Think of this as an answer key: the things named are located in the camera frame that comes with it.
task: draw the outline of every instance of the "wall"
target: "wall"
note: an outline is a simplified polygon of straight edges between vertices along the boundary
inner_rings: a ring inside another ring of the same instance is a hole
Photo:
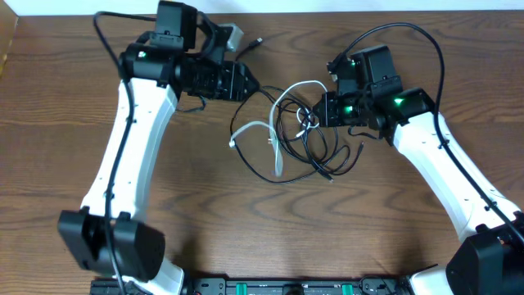
[[[154,14],[158,0],[6,0],[19,16]],[[524,9],[524,0],[185,0],[206,13]]]

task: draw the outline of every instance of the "wooden table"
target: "wooden table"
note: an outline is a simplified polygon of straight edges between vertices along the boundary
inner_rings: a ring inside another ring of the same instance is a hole
[[[449,127],[486,177],[524,207],[523,12],[380,12],[220,15],[263,37],[244,62],[262,84],[335,84],[326,71],[345,46],[376,25],[410,21],[429,30],[446,61],[442,104]],[[151,24],[104,20],[117,52]],[[359,48],[390,46],[405,88],[435,96],[437,59],[410,29],[391,29]],[[0,293],[87,293],[93,273],[75,264],[56,231],[76,210],[106,148],[119,79],[89,16],[22,17],[0,80]],[[320,89],[298,91],[313,104]],[[180,106],[198,104],[183,97]],[[231,277],[356,277],[408,274],[446,263],[459,241],[444,209],[413,166],[384,142],[367,141],[357,166],[334,184],[316,175],[275,186],[228,148],[237,104],[209,102],[176,114],[151,183],[149,222],[174,263]],[[252,98],[236,127],[265,119]],[[355,153],[357,138],[342,136]],[[267,131],[238,143],[270,175]],[[286,160],[286,177],[311,169]]]

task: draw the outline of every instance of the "black cable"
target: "black cable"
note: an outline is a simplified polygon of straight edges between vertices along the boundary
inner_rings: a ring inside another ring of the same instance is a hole
[[[237,57],[235,57],[235,61],[239,61],[242,56],[244,56],[249,51],[257,48],[259,45],[262,44],[264,40],[262,38],[258,38],[257,40],[251,41],[249,45],[247,45],[246,48],[242,49],[238,54]]]
[[[377,139],[382,139],[382,137],[381,137],[380,135],[379,135],[378,137],[376,137],[376,136],[371,135],[371,134],[369,134],[369,133],[367,133],[367,132],[359,132],[359,133],[357,133],[357,134],[354,134],[354,133],[353,133],[353,128],[354,128],[354,126],[351,126],[350,128],[347,129],[347,133],[348,133],[350,136],[353,136],[353,137],[357,137],[357,136],[365,136],[365,137],[367,137],[367,138],[375,139],[375,140],[377,140]]]
[[[113,162],[113,167],[111,168],[111,174],[109,176],[109,181],[107,183],[107,189],[105,192],[106,212],[104,213],[104,226],[106,229],[105,234],[106,234],[107,247],[109,248],[109,257],[111,259],[111,264],[113,265],[113,269],[115,271],[115,276],[118,281],[120,293],[125,295],[126,292],[125,292],[124,281],[122,280],[120,268],[118,266],[118,262],[116,261],[114,236],[111,232],[111,200],[115,196],[113,194],[113,186],[115,185],[116,171],[118,170],[120,159],[122,158],[122,153],[124,152],[125,143],[128,139],[129,131],[131,130],[131,125],[133,124],[134,99],[133,99],[133,93],[131,92],[131,89],[129,87],[130,79],[128,75],[126,74],[125,69],[119,65],[118,58],[116,57],[115,53],[111,49],[111,46],[109,45],[103,33],[100,31],[100,28],[98,27],[97,21],[100,16],[115,16],[115,17],[128,18],[132,20],[147,20],[147,21],[155,21],[156,19],[152,17],[147,17],[147,16],[132,16],[132,15],[125,15],[121,13],[106,12],[106,11],[100,11],[97,14],[95,14],[95,16],[93,17],[93,26],[95,27],[95,30],[97,31],[98,38],[102,42],[104,48],[107,50],[107,53],[109,53],[111,60],[115,63],[115,66],[118,69],[119,76],[124,83],[125,92],[127,93],[128,102],[129,102],[129,115],[126,119],[124,134],[122,135],[122,140],[120,141],[120,145],[118,146],[118,151],[116,152],[115,161]]]
[[[186,113],[189,113],[189,112],[204,111],[204,109],[205,109],[206,106],[207,106],[206,99],[205,99],[204,97],[202,97],[201,95],[199,95],[198,97],[200,98],[200,101],[201,101],[201,103],[202,103],[201,106],[199,106],[199,107],[193,107],[193,108],[190,108],[189,110],[184,110],[184,109],[181,109],[181,108],[178,108],[178,107],[177,107],[177,111],[186,112]]]
[[[338,63],[342,58],[346,58],[346,54],[362,39],[368,37],[370,34],[375,33],[379,30],[388,29],[391,27],[396,26],[404,26],[409,27],[411,29],[417,30],[419,33],[421,33],[424,37],[426,37],[435,47],[436,53],[439,57],[439,63],[440,63],[440,80],[439,80],[439,87],[436,92],[436,99],[435,99],[435,110],[433,113],[433,124],[435,125],[435,131],[436,135],[440,141],[440,145],[445,149],[446,153],[448,154],[451,161],[457,166],[458,170],[464,175],[464,177],[468,180],[468,182],[473,186],[473,188],[478,192],[481,199],[486,202],[488,208],[493,210],[493,212],[511,229],[511,231],[515,234],[515,238],[519,240],[519,242],[524,247],[524,236],[517,230],[517,228],[513,225],[511,220],[497,207],[496,202],[491,201],[491,199],[486,195],[486,193],[482,190],[482,188],[478,185],[478,183],[473,179],[473,177],[470,176],[470,174],[466,171],[466,169],[462,166],[460,161],[457,159],[457,157],[451,152],[451,149],[448,146],[447,140],[444,138],[444,135],[442,134],[442,131],[440,130],[440,123],[439,123],[439,109],[440,109],[440,100],[442,97],[442,89],[444,88],[444,77],[445,77],[445,65],[444,65],[444,57],[442,56],[442,51],[440,50],[440,46],[437,41],[424,29],[421,27],[410,24],[410,23],[404,23],[404,22],[398,22],[398,23],[391,23],[387,25],[380,25],[374,29],[369,30],[368,32],[360,35],[353,43],[346,48],[341,54],[335,58],[333,63],[330,65],[332,68],[336,68]]]
[[[275,98],[273,97],[273,95],[271,95],[267,91],[267,89],[279,91],[281,93],[284,92],[283,89],[276,88],[274,86],[264,86],[264,87],[262,87],[259,90],[259,93],[262,93],[271,103],[275,102]],[[243,106],[246,104],[246,102],[248,100],[249,100],[249,98],[246,99],[244,102],[242,102],[242,104],[235,111],[235,114],[233,115],[233,117],[231,119],[231,124],[229,126],[229,131],[230,131],[231,135],[233,135],[233,123],[237,119],[238,112],[243,108]],[[295,108],[294,110],[290,110],[290,107],[292,107],[292,106],[296,106],[297,108]],[[284,112],[295,113],[298,108],[300,108],[305,114],[307,114],[307,116],[305,116],[304,119],[300,123],[300,130],[304,131],[304,132],[303,132],[303,134],[299,138],[288,138],[287,133],[284,132],[284,130],[283,130],[282,114]],[[269,182],[271,184],[291,184],[291,183],[294,183],[294,182],[296,182],[298,180],[302,180],[302,179],[308,178],[308,177],[310,177],[311,175],[313,175],[315,173],[319,173],[319,174],[321,174],[322,177],[332,181],[331,175],[343,175],[343,174],[349,172],[351,170],[351,168],[353,168],[353,166],[355,165],[355,163],[359,159],[360,153],[362,152],[362,149],[364,147],[364,143],[360,144],[359,150],[357,151],[357,155],[356,155],[355,159],[353,160],[353,162],[351,163],[351,165],[348,168],[346,168],[345,170],[342,170],[343,167],[345,167],[346,164],[349,162],[349,159],[350,159],[350,147],[348,145],[343,145],[342,147],[338,147],[339,138],[338,138],[337,129],[334,129],[335,146],[334,146],[331,154],[329,154],[329,155],[328,155],[328,153],[329,153],[329,151],[328,151],[328,142],[325,139],[322,130],[320,128],[315,128],[314,129],[318,133],[320,138],[322,139],[323,147],[324,147],[323,152],[322,152],[322,156],[316,157],[315,155],[313,155],[313,153],[309,150],[309,147],[308,147],[309,133],[313,129],[307,129],[307,125],[308,124],[312,124],[312,125],[316,124],[314,119],[311,119],[310,118],[311,116],[309,116],[310,114],[312,114],[311,108],[309,106],[307,106],[306,103],[302,102],[299,98],[297,98],[297,97],[295,97],[295,96],[293,96],[292,94],[289,93],[289,94],[287,94],[287,96],[285,98],[283,98],[280,101],[280,103],[277,105],[277,109],[278,109],[278,115],[277,115],[277,118],[275,120],[275,126],[274,127],[275,127],[275,130],[277,131],[277,136],[278,136],[278,141],[280,143],[280,147],[282,148],[282,150],[287,155],[289,155],[290,157],[294,158],[295,160],[298,160],[298,161],[301,161],[301,162],[304,162],[304,163],[312,165],[314,170],[309,172],[308,174],[296,177],[294,179],[289,179],[289,180],[274,181],[274,180],[268,179],[268,178],[264,177],[263,175],[261,175],[258,171],[256,171],[255,168],[253,168],[253,166],[248,162],[248,160],[242,154],[242,151],[240,150],[240,147],[238,146],[238,144],[235,143],[235,148],[237,149],[238,155],[240,156],[240,158],[242,159],[244,164],[246,164],[248,169],[251,170],[255,175],[257,175],[262,180],[265,180],[265,181],[267,181],[267,182]],[[301,140],[301,142],[302,142],[302,144],[304,146],[305,155],[300,154],[291,145],[291,143],[296,142],[298,140]],[[347,148],[348,152],[347,152],[346,157],[342,161],[342,163],[337,168],[334,168],[334,169],[329,168],[328,164],[331,161],[333,161],[333,159],[335,159],[341,153],[341,151],[343,151],[346,148]]]
[[[138,36],[138,39],[135,41],[135,43],[145,44],[147,41],[149,41],[152,33],[153,31],[143,32],[140,36]]]

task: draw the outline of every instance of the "white cable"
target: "white cable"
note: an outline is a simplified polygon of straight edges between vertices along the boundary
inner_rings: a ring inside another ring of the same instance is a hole
[[[311,126],[311,122],[308,120],[308,124],[306,124],[303,120],[300,119],[300,111],[302,111],[302,108],[299,107],[297,110],[296,110],[296,119],[298,120],[298,123],[299,124],[302,124],[302,126],[305,126],[305,129],[303,129],[301,132],[297,133],[295,135],[295,138],[299,138],[300,136],[302,136],[302,134],[304,134],[304,132],[306,132],[308,129],[315,129],[317,127],[320,126],[320,123],[317,123],[315,126]],[[311,118],[311,115],[313,115],[312,112],[310,112],[307,116],[309,118]]]
[[[246,129],[252,127],[252,126],[264,126],[265,128],[269,129],[269,134],[274,134],[275,137],[277,135],[277,131],[275,131],[275,129],[273,128],[273,126],[269,125],[268,123],[265,123],[265,122],[262,122],[262,121],[252,121],[252,122],[249,122],[245,125],[243,125],[242,127],[240,127],[239,129],[237,129],[237,131],[235,131],[235,133],[233,133],[233,135],[231,135],[231,138],[229,139],[229,147],[230,148],[234,148],[236,143],[235,143],[235,138],[242,132],[244,132]],[[279,154],[278,155],[278,158],[275,158],[275,163],[279,161],[282,163],[283,159],[282,159],[282,154]]]
[[[325,92],[328,91],[326,86],[324,86],[324,84],[322,84],[322,82],[317,81],[317,80],[302,81],[302,82],[298,82],[298,83],[295,83],[295,84],[291,85],[288,89],[286,89],[286,91],[284,91],[280,95],[280,97],[271,106],[271,111],[269,112],[269,124],[267,124],[265,122],[262,122],[262,121],[252,121],[252,122],[249,122],[249,123],[243,125],[237,131],[235,131],[235,133],[233,133],[233,135],[231,135],[231,138],[229,139],[229,147],[234,148],[235,147],[235,138],[240,133],[244,132],[246,129],[250,128],[251,126],[261,125],[261,126],[264,126],[264,127],[268,128],[269,129],[269,138],[270,138],[269,141],[273,145],[273,152],[275,154],[275,175],[278,176],[278,177],[282,176],[283,159],[282,159],[282,154],[280,153],[280,150],[278,148],[278,145],[280,144],[280,142],[278,141],[277,131],[275,131],[275,129],[273,127],[273,114],[275,112],[275,108],[277,107],[278,103],[286,96],[286,94],[291,89],[293,89],[296,86],[301,85],[301,84],[312,84],[312,83],[320,84],[320,86],[322,86],[322,88],[324,88]],[[296,113],[296,118],[299,121],[299,124],[302,123],[302,121],[300,120],[298,111]],[[317,127],[318,127],[318,123],[315,126],[311,126],[311,123],[308,122],[308,127],[306,129],[317,128]],[[304,133],[304,130],[299,132],[296,135],[296,137],[300,137],[303,133]]]
[[[295,84],[291,85],[288,89],[286,89],[286,91],[284,91],[280,95],[280,97],[271,106],[271,111],[269,112],[269,123],[271,125],[273,125],[273,114],[275,112],[275,108],[277,107],[278,103],[286,96],[286,94],[291,89],[295,88],[298,85],[312,84],[312,83],[320,84],[322,86],[322,88],[324,88],[325,92],[328,91],[326,86],[324,86],[324,84],[322,84],[322,82],[317,81],[317,80],[302,81],[302,82],[298,82],[298,83],[295,83]],[[273,152],[275,154],[275,175],[280,177],[280,176],[282,176],[282,168],[283,168],[283,163],[282,162],[283,162],[283,159],[282,159],[282,154],[280,153],[280,149],[278,148],[279,141],[278,141],[277,133],[276,132],[269,132],[269,137],[271,138],[271,144],[273,145]]]

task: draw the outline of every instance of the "green terminal block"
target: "green terminal block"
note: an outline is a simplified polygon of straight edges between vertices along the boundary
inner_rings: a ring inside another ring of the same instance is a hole
[[[237,295],[247,295],[247,284],[237,284]],[[353,295],[353,286],[351,286],[351,295]]]
[[[342,295],[354,295],[353,294],[353,285],[352,284],[342,285]]]

